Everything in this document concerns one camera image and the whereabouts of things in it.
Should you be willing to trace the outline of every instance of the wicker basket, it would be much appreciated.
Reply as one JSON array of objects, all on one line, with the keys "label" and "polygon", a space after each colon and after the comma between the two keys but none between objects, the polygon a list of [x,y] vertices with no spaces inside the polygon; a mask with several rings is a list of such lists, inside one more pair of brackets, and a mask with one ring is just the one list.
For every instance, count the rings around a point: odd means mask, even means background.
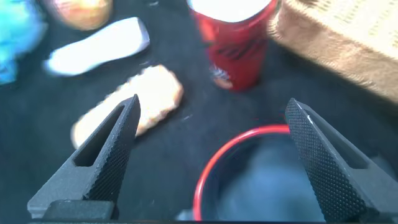
[{"label": "wicker basket", "polygon": [[284,0],[268,33],[296,54],[398,102],[398,0]]}]

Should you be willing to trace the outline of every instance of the red cup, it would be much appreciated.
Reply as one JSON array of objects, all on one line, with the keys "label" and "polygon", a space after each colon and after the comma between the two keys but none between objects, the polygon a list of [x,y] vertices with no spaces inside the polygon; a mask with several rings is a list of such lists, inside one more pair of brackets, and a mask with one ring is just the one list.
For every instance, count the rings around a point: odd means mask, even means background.
[{"label": "red cup", "polygon": [[218,86],[245,90],[258,81],[267,47],[264,34],[276,4],[277,0],[271,0],[262,11],[241,22],[220,21],[192,9],[208,45],[211,71]]}]

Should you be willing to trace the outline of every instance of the white object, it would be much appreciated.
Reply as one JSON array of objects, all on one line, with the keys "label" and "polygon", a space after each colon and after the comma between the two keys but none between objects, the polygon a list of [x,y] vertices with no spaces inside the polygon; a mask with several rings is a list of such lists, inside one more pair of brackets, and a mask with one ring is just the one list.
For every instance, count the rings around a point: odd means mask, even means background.
[{"label": "white object", "polygon": [[102,63],[134,55],[149,42],[148,31],[139,18],[123,19],[84,40],[54,50],[44,67],[53,75],[79,75]]},{"label": "white object", "polygon": [[271,0],[188,0],[196,12],[224,22],[241,22],[262,11]]}]

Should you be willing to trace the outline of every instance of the printed logo on cup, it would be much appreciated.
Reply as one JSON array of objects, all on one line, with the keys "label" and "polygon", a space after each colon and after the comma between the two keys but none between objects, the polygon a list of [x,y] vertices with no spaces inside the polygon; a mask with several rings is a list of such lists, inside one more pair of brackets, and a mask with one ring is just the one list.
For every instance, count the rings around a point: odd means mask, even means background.
[{"label": "printed logo on cup", "polygon": [[244,57],[250,57],[254,55],[259,49],[266,44],[266,41],[262,38],[252,39],[240,45],[227,45],[220,47],[217,50],[219,55],[222,55],[229,60],[239,60]]},{"label": "printed logo on cup", "polygon": [[210,72],[213,75],[214,82],[221,88],[230,89],[233,87],[231,80],[229,79],[228,72],[213,65],[210,68]]}]

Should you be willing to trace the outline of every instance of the bowl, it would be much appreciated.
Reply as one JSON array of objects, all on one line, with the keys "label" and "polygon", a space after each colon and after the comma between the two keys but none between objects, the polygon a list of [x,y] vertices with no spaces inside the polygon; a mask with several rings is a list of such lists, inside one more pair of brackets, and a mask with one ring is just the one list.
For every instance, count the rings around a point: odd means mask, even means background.
[{"label": "bowl", "polygon": [[196,221],[324,222],[287,125],[252,129],[207,163],[193,200]]}]

